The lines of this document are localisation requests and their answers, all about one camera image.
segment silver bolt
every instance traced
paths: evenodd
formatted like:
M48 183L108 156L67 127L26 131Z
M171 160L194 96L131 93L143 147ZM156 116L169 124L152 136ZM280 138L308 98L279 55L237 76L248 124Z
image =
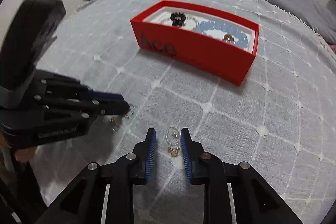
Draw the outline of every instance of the silver bolt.
M96 164L95 162L92 162L87 166L89 170L95 170L97 169L97 167L98 167L98 164Z
M87 113L85 113L85 112L83 112L82 113L82 117L85 118L85 119L88 119L90 117L90 115L87 114Z
M248 169L248 168L250 168L250 164L246 161L242 161L240 163L240 167L243 168L243 169Z
M128 160L134 160L136 157L137 156L134 153L129 153L129 154L126 155L126 159L128 159Z
M201 155L201 158L204 160L209 160L211 158L211 154L205 152Z

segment blue beaded bracelet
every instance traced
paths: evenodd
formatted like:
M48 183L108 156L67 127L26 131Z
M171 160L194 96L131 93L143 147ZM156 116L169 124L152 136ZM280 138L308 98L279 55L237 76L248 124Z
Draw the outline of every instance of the blue beaded bracelet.
M238 40L235 40L235 41L223 40L223 41L230 43L232 45L238 46L240 48L247 48L249 45L249 41L247 39L246 34L244 34L238 28L235 28L232 25L227 24L225 22L212 21L212 20L202 21L200 24L196 25L193 31L201 33L203 35L208 35L205 32L207 30L220 30L222 32L231 34L232 36L236 37Z

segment metal screw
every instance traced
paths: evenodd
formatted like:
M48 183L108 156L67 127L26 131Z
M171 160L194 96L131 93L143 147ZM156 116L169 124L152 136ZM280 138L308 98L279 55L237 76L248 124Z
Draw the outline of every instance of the metal screw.
M134 160L136 157L137 156L134 153L129 153L129 154L126 155L126 159L128 159L128 160Z
M96 164L95 162L92 162L87 166L89 170L95 170L97 169L97 167L98 167L98 164Z
M90 117L90 115L87 114L87 113L85 113L85 112L83 112L82 113L82 117L85 118L85 119L88 119Z
M248 169L250 168L250 164L246 161L243 161L240 163L240 167L243 168L243 169Z
M204 160L209 160L211 158L211 154L205 152L201 155L201 158Z

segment bed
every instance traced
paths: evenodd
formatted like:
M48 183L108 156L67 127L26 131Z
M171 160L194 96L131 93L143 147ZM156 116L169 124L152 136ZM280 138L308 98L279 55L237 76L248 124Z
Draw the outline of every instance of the bed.
M167 152L165 134L175 126L188 127L225 162L250 162L304 224L320 223L336 198L336 56L325 42L335 38L331 28L321 34L270 0L180 0L260 25L256 59L237 87L139 50L129 19L159 1L88 2L60 25L38 63L135 106L116 132L101 119L86 136L38 147L31 165L46 204L86 164L114 162L153 127L157 168L149 186L134 187L135 223L201 223L204 189L189 186L182 157Z

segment red box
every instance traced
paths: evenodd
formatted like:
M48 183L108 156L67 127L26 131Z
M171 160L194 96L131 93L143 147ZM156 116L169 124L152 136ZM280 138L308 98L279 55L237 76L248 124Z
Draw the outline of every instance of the red box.
M255 31L252 52L197 32L144 21L163 7L205 13ZM242 83L257 53L259 25L222 10L180 1L163 0L141 12L130 21L140 48L168 55L171 58L209 71L235 85Z

